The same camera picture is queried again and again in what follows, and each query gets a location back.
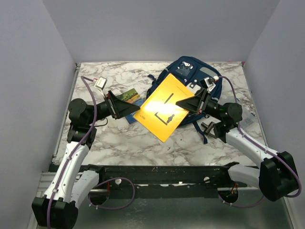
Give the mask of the yellow notebook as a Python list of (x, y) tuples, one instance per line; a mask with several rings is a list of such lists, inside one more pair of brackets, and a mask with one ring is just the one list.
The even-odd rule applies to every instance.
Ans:
[(134, 118), (165, 142), (188, 114), (176, 102), (192, 96), (194, 94), (170, 73), (146, 99)]

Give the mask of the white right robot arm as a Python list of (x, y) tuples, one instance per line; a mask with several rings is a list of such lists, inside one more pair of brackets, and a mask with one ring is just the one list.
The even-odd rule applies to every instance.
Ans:
[(270, 201), (282, 197), (294, 198), (301, 193), (302, 185), (292, 155), (272, 150), (244, 132), (239, 125), (243, 113), (240, 104), (218, 104), (210, 98), (206, 89), (202, 89), (195, 96), (176, 102), (176, 105), (190, 113), (205, 113), (219, 120), (213, 124), (215, 137), (238, 149), (257, 166), (230, 165), (219, 175), (223, 186), (242, 182), (258, 188)]

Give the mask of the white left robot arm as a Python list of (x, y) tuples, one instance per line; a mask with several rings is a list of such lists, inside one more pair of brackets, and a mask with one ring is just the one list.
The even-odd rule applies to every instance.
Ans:
[(104, 102), (87, 104), (73, 99), (68, 106), (71, 121), (64, 157), (42, 197), (35, 197), (32, 210), (39, 226), (49, 229), (72, 229), (77, 221), (79, 207), (90, 190), (105, 185), (105, 172), (101, 167), (89, 166), (80, 179), (81, 164), (95, 140), (96, 121), (108, 116), (120, 119), (138, 111), (140, 107), (120, 100), (111, 91)]

